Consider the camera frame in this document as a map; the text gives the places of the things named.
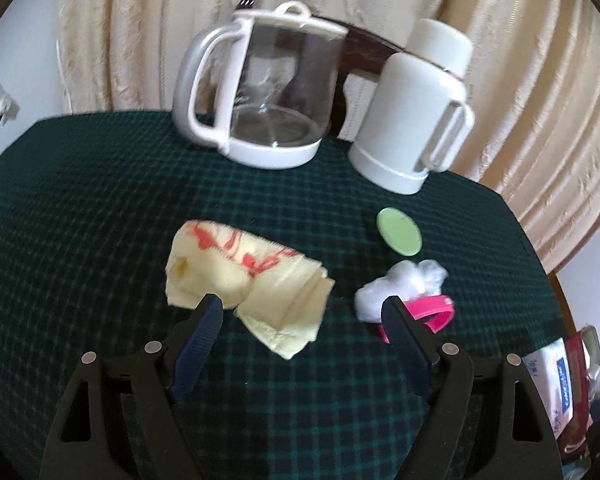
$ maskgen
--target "silver rivet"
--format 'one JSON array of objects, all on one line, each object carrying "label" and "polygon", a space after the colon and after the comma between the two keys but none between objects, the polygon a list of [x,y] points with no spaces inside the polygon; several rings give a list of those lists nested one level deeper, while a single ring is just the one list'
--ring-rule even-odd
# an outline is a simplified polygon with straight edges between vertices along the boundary
[{"label": "silver rivet", "polygon": [[149,341],[144,345],[144,351],[148,354],[155,354],[162,349],[162,343],[160,341]]},{"label": "silver rivet", "polygon": [[442,345],[442,351],[447,355],[456,355],[460,349],[458,345],[454,345],[453,343],[444,343]]},{"label": "silver rivet", "polygon": [[96,360],[96,352],[87,352],[80,359],[84,364],[90,365]]},{"label": "silver rivet", "polygon": [[513,366],[520,366],[522,364],[522,359],[518,354],[507,354],[507,363]]}]

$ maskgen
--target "gray handle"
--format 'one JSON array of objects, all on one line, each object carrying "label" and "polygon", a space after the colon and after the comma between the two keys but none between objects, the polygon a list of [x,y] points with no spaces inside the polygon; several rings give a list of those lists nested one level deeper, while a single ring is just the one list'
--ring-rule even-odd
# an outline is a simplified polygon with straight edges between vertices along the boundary
[{"label": "gray handle", "polygon": [[249,33],[250,30],[246,30],[243,23],[235,22],[203,30],[191,41],[178,71],[173,91],[173,110],[171,111],[176,128],[186,139],[205,146],[217,146],[221,151],[228,149],[233,100],[240,79],[244,54],[242,54],[242,62],[239,63],[239,67],[234,62],[230,62],[225,75],[227,88],[224,98],[219,96],[214,126],[206,126],[196,118],[194,104],[202,72],[213,48],[225,40],[247,40]]}]

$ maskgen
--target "dark wooden chair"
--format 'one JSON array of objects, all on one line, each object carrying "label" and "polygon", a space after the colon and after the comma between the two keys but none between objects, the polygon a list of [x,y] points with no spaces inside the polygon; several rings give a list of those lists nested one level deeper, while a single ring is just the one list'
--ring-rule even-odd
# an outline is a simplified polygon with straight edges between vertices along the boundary
[{"label": "dark wooden chair", "polygon": [[331,126],[327,132],[328,135],[337,137],[347,115],[347,101],[344,97],[344,81],[347,76],[351,72],[367,72],[380,75],[386,60],[396,52],[402,52],[402,47],[350,23],[319,17],[349,29],[342,49],[342,57],[340,58],[336,91],[333,97],[333,108],[331,109]]}]

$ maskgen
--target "yellow cloth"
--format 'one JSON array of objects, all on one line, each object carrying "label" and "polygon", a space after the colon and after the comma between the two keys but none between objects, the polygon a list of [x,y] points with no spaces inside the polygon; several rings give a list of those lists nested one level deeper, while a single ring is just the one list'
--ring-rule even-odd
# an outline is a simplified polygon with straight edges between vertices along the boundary
[{"label": "yellow cloth", "polygon": [[333,280],[320,262],[215,222],[192,220],[176,233],[167,262],[169,304],[195,308],[216,294],[247,329],[291,359],[315,341]]}]

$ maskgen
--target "blue label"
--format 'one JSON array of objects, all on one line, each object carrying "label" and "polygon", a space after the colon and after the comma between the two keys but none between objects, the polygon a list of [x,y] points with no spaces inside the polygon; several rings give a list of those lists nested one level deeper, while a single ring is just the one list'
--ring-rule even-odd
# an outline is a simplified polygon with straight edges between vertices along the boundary
[{"label": "blue label", "polygon": [[567,375],[567,367],[564,364],[564,358],[561,357],[556,363],[558,367],[558,377],[560,377],[560,394],[562,396],[562,412],[566,413],[571,407],[571,397],[569,395],[569,378]]}]

